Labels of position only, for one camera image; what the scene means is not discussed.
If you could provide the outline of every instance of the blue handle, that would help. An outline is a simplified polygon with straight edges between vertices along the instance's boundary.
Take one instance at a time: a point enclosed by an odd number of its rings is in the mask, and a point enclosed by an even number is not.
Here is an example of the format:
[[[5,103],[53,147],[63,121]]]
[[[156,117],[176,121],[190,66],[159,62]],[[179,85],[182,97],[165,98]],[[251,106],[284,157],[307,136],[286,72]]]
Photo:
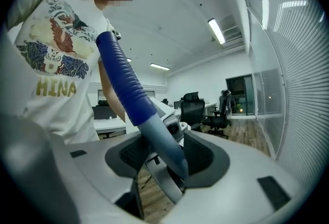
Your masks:
[[[96,45],[113,89],[132,124],[140,125],[155,115],[157,110],[140,85],[114,33],[106,31],[99,34]]]

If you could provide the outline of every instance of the wooden floor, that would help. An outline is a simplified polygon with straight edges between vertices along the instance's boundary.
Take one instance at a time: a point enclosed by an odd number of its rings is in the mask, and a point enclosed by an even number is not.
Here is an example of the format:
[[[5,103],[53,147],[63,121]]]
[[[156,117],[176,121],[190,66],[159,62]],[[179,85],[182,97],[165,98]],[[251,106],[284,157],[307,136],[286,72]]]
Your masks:
[[[229,140],[252,146],[270,156],[265,137],[256,120],[231,120],[231,122],[232,126],[224,129],[224,134],[229,137]],[[204,133],[207,133],[209,129],[208,126],[202,127]],[[138,174],[138,187],[144,219],[149,223],[159,223],[174,207],[174,204],[153,178],[145,185],[149,177],[150,173],[144,169]]]

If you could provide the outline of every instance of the ceiling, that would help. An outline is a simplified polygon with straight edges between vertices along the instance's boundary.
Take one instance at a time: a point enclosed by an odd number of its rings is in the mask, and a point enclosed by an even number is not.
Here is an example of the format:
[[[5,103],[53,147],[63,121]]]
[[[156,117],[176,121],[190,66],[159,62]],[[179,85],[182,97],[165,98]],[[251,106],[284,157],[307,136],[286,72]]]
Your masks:
[[[151,63],[176,71],[217,54],[225,48],[212,40],[208,20],[215,18],[225,30],[236,25],[236,11],[228,0],[133,0],[109,7],[104,15],[122,35],[120,46],[136,72],[168,73]]]

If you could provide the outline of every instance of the desk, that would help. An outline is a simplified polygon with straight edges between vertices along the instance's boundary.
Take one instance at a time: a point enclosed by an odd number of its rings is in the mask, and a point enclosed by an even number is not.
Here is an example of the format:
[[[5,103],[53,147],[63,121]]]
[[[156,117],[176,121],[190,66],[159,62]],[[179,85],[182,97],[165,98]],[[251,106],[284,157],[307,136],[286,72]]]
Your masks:
[[[98,134],[109,132],[119,132],[125,130],[125,123],[119,118],[108,120],[94,120],[94,127]]]
[[[205,115],[208,115],[208,108],[214,107],[216,103],[206,103],[205,104]],[[175,116],[181,115],[181,109],[175,109]]]

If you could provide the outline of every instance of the blue marker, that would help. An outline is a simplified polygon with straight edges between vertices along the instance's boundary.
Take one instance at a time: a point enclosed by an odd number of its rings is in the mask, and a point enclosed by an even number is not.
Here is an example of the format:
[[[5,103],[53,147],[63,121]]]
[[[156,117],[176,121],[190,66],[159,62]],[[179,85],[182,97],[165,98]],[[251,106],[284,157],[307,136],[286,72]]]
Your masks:
[[[97,37],[96,44],[113,89],[132,124],[138,127],[172,171],[182,179],[187,178],[188,164],[184,152],[161,121],[116,36],[109,31],[103,32]]]

